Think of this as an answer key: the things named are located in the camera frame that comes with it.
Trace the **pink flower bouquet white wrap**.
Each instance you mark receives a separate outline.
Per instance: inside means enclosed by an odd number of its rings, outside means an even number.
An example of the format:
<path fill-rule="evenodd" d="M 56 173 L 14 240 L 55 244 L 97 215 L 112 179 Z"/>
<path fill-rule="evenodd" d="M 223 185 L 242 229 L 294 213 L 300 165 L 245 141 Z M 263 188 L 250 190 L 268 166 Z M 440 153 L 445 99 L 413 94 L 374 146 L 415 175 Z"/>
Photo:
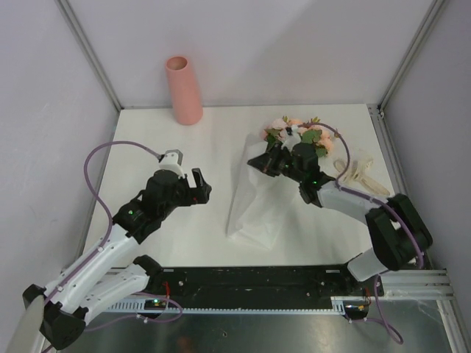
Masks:
<path fill-rule="evenodd" d="M 281 143 L 282 147 L 292 150 L 295 144 L 305 143 L 314 147 L 318 157 L 327 157 L 338 135 L 320 123 L 318 117 L 301 121 L 284 115 L 263 130 L 262 139 L 266 141 L 267 149 Z"/>

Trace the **white wrapping paper sheet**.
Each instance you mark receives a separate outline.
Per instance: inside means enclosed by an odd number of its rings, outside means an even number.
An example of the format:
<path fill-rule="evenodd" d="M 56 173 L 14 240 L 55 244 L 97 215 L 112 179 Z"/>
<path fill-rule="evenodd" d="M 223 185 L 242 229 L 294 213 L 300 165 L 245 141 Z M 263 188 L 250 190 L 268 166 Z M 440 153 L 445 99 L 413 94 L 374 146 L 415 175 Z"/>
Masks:
<path fill-rule="evenodd" d="M 289 208 L 299 195 L 297 183 L 262 174 L 247 161 L 263 154 L 266 142 L 247 136 L 227 222 L 227 237 L 264 250 L 273 248 L 287 224 Z"/>

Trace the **cream printed ribbon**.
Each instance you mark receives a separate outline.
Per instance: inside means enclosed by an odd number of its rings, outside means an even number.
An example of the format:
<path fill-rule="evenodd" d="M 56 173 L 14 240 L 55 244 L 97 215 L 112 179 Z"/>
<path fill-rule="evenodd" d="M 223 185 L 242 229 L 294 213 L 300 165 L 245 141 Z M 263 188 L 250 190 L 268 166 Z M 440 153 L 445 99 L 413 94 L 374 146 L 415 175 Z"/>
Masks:
<path fill-rule="evenodd" d="M 336 159 L 333 162 L 334 168 L 341 174 L 340 183 L 350 185 L 352 182 L 358 183 L 366 191 L 378 196 L 390 196 L 390 191 L 378 181 L 368 175 L 368 170 L 372 167 L 374 160 L 371 157 L 352 160 L 347 168 L 347 162 L 343 159 Z"/>

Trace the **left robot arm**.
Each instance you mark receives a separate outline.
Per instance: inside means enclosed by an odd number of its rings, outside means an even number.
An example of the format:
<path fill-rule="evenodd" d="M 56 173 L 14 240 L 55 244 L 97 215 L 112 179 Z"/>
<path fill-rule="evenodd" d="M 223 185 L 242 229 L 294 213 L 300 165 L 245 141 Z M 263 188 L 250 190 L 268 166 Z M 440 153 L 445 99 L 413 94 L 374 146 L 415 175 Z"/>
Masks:
<path fill-rule="evenodd" d="M 206 204 L 212 187 L 198 168 L 195 187 L 179 167 L 164 167 L 146 187 L 121 206 L 103 237 L 58 278 L 41 287 L 31 284 L 22 294 L 25 306 L 44 300 L 39 331 L 56 350 L 70 346 L 100 310 L 135 292 L 153 294 L 163 284 L 160 265 L 147 255 L 136 257 L 115 282 L 102 282 L 113 262 L 137 249 L 178 207 Z"/>

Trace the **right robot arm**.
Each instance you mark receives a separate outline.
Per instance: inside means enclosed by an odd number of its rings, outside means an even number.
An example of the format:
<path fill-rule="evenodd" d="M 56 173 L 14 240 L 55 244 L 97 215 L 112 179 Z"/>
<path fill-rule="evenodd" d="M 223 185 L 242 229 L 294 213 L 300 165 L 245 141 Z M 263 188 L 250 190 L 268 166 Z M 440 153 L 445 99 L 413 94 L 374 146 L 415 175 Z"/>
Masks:
<path fill-rule="evenodd" d="M 321 171 L 314 147 L 298 143 L 288 150 L 280 143 L 248 159 L 247 165 L 270 177 L 283 175 L 299 185 L 306 204 L 339 211 L 365 224 L 372 248 L 347 263 L 339 277 L 340 288 L 356 295 L 366 280 L 387 271 L 399 271 L 416 259 L 423 267 L 424 255 L 433 238 L 409 197 L 398 193 L 379 199 L 368 193 L 341 186 Z"/>

